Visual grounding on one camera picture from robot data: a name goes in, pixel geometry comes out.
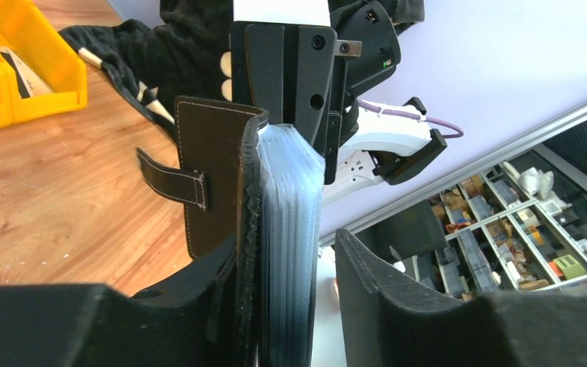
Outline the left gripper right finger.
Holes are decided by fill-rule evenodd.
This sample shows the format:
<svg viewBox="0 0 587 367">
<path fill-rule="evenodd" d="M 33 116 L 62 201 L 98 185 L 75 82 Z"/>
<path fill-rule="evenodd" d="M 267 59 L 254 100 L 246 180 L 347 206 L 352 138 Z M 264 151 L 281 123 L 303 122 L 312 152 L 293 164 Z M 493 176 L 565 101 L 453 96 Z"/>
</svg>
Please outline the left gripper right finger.
<svg viewBox="0 0 587 367">
<path fill-rule="evenodd" d="M 336 271 L 350 366 L 587 366 L 587 294 L 447 297 L 345 229 Z"/>
</svg>

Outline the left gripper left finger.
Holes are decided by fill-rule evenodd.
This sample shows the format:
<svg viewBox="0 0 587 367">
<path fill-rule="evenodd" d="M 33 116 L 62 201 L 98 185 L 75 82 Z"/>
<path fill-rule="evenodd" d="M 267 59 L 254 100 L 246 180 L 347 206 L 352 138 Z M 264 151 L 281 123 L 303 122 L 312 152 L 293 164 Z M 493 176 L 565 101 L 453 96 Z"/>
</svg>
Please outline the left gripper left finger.
<svg viewBox="0 0 587 367">
<path fill-rule="evenodd" d="M 235 239 L 133 297 L 0 286 L 0 366 L 227 366 Z"/>
</svg>

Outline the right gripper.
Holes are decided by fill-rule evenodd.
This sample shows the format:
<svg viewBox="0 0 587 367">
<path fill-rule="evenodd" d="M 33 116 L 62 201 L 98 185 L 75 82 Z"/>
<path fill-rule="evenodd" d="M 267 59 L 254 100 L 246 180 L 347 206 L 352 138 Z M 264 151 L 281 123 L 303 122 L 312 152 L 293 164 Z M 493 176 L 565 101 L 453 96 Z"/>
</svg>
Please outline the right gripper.
<svg viewBox="0 0 587 367">
<path fill-rule="evenodd" d="M 272 124 L 292 124 L 325 159 L 325 183 L 333 184 L 339 148 L 356 130 L 347 79 L 361 41 L 324 26 L 235 21 L 229 43 L 233 102 L 267 110 Z"/>
</svg>

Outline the black leather card holder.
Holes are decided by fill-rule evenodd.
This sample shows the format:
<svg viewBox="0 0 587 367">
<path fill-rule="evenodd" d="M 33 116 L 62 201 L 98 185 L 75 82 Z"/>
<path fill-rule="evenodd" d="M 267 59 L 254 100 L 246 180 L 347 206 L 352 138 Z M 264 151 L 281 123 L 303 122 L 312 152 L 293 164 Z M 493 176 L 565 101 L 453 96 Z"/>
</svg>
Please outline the black leather card holder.
<svg viewBox="0 0 587 367">
<path fill-rule="evenodd" d="M 308 366 L 324 160 L 253 106 L 181 96 L 179 168 L 137 157 L 146 184 L 183 204 L 192 262 L 143 299 L 152 361 Z"/>
</svg>

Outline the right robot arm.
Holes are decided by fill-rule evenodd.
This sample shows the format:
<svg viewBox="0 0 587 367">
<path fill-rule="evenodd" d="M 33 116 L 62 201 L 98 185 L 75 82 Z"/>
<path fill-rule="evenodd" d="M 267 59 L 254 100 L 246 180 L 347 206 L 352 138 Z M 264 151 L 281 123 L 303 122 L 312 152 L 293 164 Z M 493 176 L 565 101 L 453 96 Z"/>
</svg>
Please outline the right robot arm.
<svg viewBox="0 0 587 367">
<path fill-rule="evenodd" d="M 325 161 L 323 202 L 421 173 L 445 149 L 424 101 L 376 100 L 398 72 L 422 1 L 235 1 L 232 100 L 294 125 Z"/>
</svg>

